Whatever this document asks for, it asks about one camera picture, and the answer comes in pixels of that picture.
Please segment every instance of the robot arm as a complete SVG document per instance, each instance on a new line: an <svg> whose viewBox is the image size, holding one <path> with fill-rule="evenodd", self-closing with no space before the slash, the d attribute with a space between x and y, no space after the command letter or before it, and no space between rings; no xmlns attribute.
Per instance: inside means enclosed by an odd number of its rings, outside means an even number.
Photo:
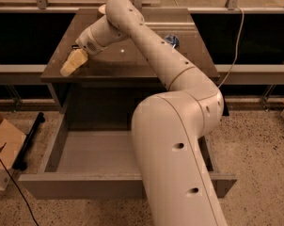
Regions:
<svg viewBox="0 0 284 226"><path fill-rule="evenodd" d="M132 121L136 160L156 226L227 225L197 140L223 111L216 85L144 24L129 0L109 0L106 15L77 40L91 55L130 38L168 92L150 96Z"/></svg>

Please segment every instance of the floor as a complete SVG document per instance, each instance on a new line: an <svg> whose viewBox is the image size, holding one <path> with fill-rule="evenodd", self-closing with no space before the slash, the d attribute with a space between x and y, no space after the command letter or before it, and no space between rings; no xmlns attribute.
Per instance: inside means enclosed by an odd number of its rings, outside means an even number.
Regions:
<svg viewBox="0 0 284 226"><path fill-rule="evenodd" d="M228 225L284 226L284 120L280 110L229 105L230 116L210 133L217 167L234 173L237 183L220 203ZM25 133L38 112L3 112ZM35 173L51 138L58 113L45 111L27 156ZM20 176L16 171L14 178ZM22 186L39 225L151 226L146 200L36 200ZM35 225L16 187L0 193L0 225Z"/></svg>

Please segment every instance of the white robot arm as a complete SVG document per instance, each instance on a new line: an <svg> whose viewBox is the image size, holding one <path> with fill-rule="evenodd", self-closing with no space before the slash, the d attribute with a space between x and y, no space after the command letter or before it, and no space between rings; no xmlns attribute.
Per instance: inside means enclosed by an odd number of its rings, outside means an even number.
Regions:
<svg viewBox="0 0 284 226"><path fill-rule="evenodd" d="M133 145L156 226L227 225L197 140L221 120L217 86L144 24L129 0L109 0L105 16L77 40L97 55L130 38L168 92L135 110Z"/></svg>

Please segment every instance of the speckled floor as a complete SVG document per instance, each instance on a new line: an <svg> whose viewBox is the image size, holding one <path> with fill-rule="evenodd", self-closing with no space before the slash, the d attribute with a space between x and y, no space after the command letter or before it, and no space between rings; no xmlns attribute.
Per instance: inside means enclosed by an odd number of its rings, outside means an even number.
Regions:
<svg viewBox="0 0 284 226"><path fill-rule="evenodd" d="M37 112L4 112L25 133ZM27 156L29 168L39 169L57 112L45 112L46 122ZM237 183L220 200L231 226L284 226L284 121L280 111L231 110L230 117L210 134L217 166L235 173ZM36 200L22 186L39 225L150 226L146 200ZM10 182L0 194L0 225L34 225L16 187Z"/></svg>

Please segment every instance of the black cable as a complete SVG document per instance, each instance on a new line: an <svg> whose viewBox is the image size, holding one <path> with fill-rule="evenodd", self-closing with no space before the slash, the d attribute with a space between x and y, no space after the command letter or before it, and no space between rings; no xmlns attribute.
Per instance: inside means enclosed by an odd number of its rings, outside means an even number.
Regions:
<svg viewBox="0 0 284 226"><path fill-rule="evenodd" d="M37 221L36 221L36 219L35 219L35 217L34 217L34 215L33 215L33 213L32 213L31 207L30 207L30 205L29 205L29 203L28 203L26 197L24 196L24 194L23 194L23 192L21 191L21 189L20 189L20 187L18 186L18 184L14 181L14 179L13 179L12 176L10 175L8 169L5 167L5 165L4 165L3 161L1 160L1 158L0 158L0 163L2 164L3 168L5 169L5 171L8 173L8 176L9 176L9 178L11 179L11 181L13 182L13 184L17 186L17 188L18 188L18 190L19 190L21 196L23 197L24 201L26 202L26 205L27 205L27 207L28 207L28 209L29 209L29 212L30 212L30 215L31 215L32 219L34 220L34 222L36 223L36 225L39 226L39 224L37 223Z"/></svg>

